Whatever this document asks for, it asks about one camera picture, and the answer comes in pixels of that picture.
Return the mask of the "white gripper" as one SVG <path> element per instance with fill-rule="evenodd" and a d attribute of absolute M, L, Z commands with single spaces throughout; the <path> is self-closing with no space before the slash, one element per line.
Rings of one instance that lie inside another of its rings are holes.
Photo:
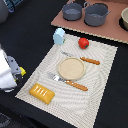
<path fill-rule="evenodd" d="M 0 48 L 0 91 L 11 92 L 22 82 L 21 69 L 12 56 Z"/>

